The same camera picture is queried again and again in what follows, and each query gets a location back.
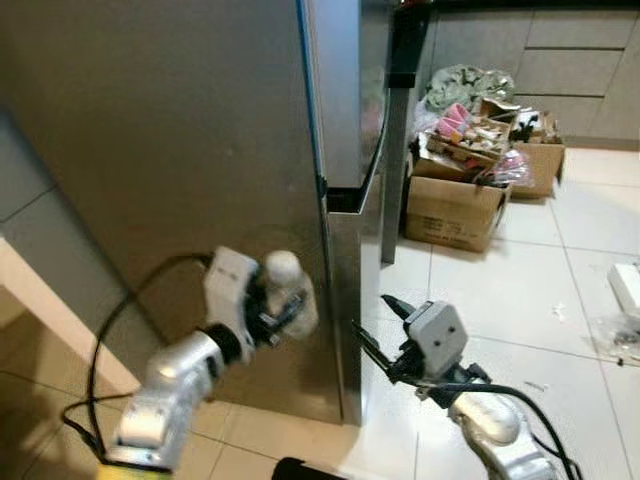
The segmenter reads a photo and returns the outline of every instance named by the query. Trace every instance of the cabinet drawer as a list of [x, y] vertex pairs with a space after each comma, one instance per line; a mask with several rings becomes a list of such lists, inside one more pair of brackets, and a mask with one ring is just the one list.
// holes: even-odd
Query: cabinet drawer
[[558, 119], [560, 135], [587, 136], [591, 122], [598, 113], [601, 98], [553, 97], [517, 95], [515, 103], [548, 110]]
[[634, 10], [535, 12], [527, 46], [624, 48], [637, 16]]
[[604, 95], [619, 51], [527, 50], [516, 77], [521, 94]]

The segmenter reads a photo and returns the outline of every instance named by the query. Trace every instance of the black cable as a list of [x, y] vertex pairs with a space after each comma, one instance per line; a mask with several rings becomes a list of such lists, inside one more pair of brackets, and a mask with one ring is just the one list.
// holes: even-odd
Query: black cable
[[116, 307], [111, 311], [107, 319], [104, 321], [98, 335], [96, 336], [96, 346], [93, 351], [93, 358], [91, 359], [91, 368], [89, 370], [89, 375], [87, 378], [87, 407], [89, 414], [89, 423], [91, 428], [93, 429], [93, 433], [95, 435], [95, 451], [98, 460], [104, 463], [105, 456], [105, 447], [104, 441], [102, 439], [102, 432], [100, 431], [100, 425], [98, 425], [98, 418], [96, 417], [96, 409], [95, 409], [95, 387], [96, 387], [96, 366], [98, 362], [98, 354], [100, 352], [100, 348], [102, 346], [102, 342], [105, 337], [111, 330], [111, 327], [115, 323], [116, 319], [123, 312], [123, 310], [133, 301], [136, 301], [138, 295], [145, 290], [149, 285], [151, 285], [154, 280], [158, 277], [166, 273], [168, 270], [171, 270], [175, 266], [187, 262], [187, 261], [199, 261], [202, 262], [206, 267], [211, 264], [212, 255], [204, 255], [204, 254], [186, 254], [186, 255], [177, 255], [173, 257], [169, 257], [165, 261], [163, 261], [160, 265], [156, 266], [153, 270], [151, 270], [144, 279], [140, 282], [137, 288], [133, 290], [129, 290], [125, 297], [120, 300], [120, 303], [116, 305]]
[[[95, 403], [100, 403], [103, 402], [105, 400], [115, 400], [117, 398], [125, 398], [125, 397], [130, 397], [131, 395], [133, 395], [133, 392], [130, 393], [123, 393], [123, 394], [118, 394], [118, 395], [107, 395], [105, 397], [98, 397], [94, 400]], [[71, 405], [67, 405], [64, 410], [62, 410], [62, 413], [60, 414], [60, 419], [62, 420], [62, 423], [64, 423], [65, 425], [73, 428], [76, 432], [78, 432], [80, 434], [80, 437], [82, 438], [82, 440], [84, 441], [84, 443], [87, 444], [87, 446], [91, 449], [91, 451], [94, 453], [94, 455], [97, 456], [97, 445], [96, 445], [96, 437], [94, 437], [91, 432], [87, 431], [82, 425], [80, 425], [78, 422], [71, 420], [68, 417], [68, 413], [72, 410], [75, 410], [79, 407], [82, 406], [86, 406], [89, 403], [89, 400], [81, 400], [79, 402], [76, 403], [72, 403]]]
[[522, 393], [520, 390], [516, 390], [515, 388], [511, 388], [511, 387], [506, 387], [504, 385], [481, 384], [481, 383], [441, 383], [441, 384], [429, 386], [429, 389], [444, 390], [449, 392], [499, 393], [503, 395], [511, 395], [513, 397], [518, 398], [519, 400], [522, 400], [538, 416], [542, 424], [545, 426], [545, 428], [549, 432], [549, 435], [551, 435], [551, 438], [553, 439], [553, 443], [555, 444], [557, 449], [556, 456], [562, 462], [562, 466], [564, 467], [564, 471], [567, 474], [567, 478], [569, 480], [577, 480], [573, 474], [573, 471], [571, 470], [572, 463], [575, 465], [577, 465], [577, 463], [571, 460], [567, 456], [567, 453], [564, 450], [564, 446], [562, 445], [562, 441], [560, 440], [560, 437], [558, 436], [555, 429], [553, 428], [553, 425], [551, 425], [551, 422], [549, 421], [547, 416], [544, 414], [544, 412], [540, 409], [540, 407], [538, 407], [538, 405], [533, 400], [531, 400], [531, 398], [529, 398], [527, 395]]
[[[540, 440], [540, 438], [538, 438], [538, 436], [535, 433], [532, 433], [532, 435], [533, 435], [533, 440], [538, 445], [540, 445], [543, 449], [545, 449], [548, 453], [550, 453], [554, 457], [560, 458], [560, 454], [558, 452], [556, 452], [554, 449], [552, 449], [549, 445], [544, 443], [542, 440]], [[576, 477], [578, 478], [578, 480], [584, 480], [583, 477], [582, 477], [582, 470], [580, 470], [580, 465], [578, 465], [578, 463], [575, 462], [574, 460], [572, 460], [571, 458], [569, 458], [569, 463], [573, 467], [573, 469], [575, 471], [575, 474], [576, 474]]]

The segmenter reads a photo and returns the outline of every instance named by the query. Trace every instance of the white tile floor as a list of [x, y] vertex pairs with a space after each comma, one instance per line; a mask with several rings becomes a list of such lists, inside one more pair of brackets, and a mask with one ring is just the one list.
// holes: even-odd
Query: white tile floor
[[[471, 334], [465, 361], [482, 364], [496, 382], [539, 402], [585, 478], [640, 480], [640, 367], [621, 368], [599, 357], [588, 323], [619, 311], [606, 273], [639, 254], [638, 154], [574, 149], [556, 198], [511, 204], [485, 254], [402, 241], [381, 285], [412, 303], [454, 302]], [[393, 353], [402, 333], [390, 310], [380, 304], [365, 320]], [[79, 395], [73, 372], [83, 368], [55, 353], [51, 342], [43, 343], [40, 363], [31, 369], [0, 356], [0, 370], [9, 372], [0, 374], [4, 478], [90, 478], [95, 468], [79, 440], [51, 421], [51, 412]], [[66, 373], [52, 377], [51, 365], [59, 362]], [[278, 459], [296, 456], [357, 478], [486, 478], [443, 411], [420, 403], [406, 386], [391, 386], [368, 363], [363, 372], [368, 402], [361, 429], [207, 405], [178, 477], [267, 479]], [[27, 392], [27, 402], [11, 401]], [[107, 425], [117, 417], [107, 407], [101, 412]], [[23, 434], [17, 444], [16, 431]]]

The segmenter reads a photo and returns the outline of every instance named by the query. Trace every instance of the stainless steel refrigerator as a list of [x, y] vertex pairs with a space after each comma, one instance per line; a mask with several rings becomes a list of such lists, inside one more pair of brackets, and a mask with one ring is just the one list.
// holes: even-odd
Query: stainless steel refrigerator
[[[5, 0], [0, 101], [122, 277], [224, 244], [297, 253], [321, 322], [234, 368], [219, 398], [360, 421], [351, 320], [377, 295], [389, 2]], [[142, 298], [167, 341], [202, 272]]]

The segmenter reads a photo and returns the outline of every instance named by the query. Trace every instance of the open cardboard box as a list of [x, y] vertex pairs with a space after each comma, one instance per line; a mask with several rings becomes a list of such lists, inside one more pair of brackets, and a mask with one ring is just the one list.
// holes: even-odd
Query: open cardboard box
[[540, 198], [553, 194], [553, 180], [562, 181], [566, 147], [563, 143], [514, 143], [513, 148], [529, 156], [532, 187], [513, 187], [514, 198]]
[[413, 176], [405, 235], [472, 252], [483, 252], [498, 226], [511, 189]]

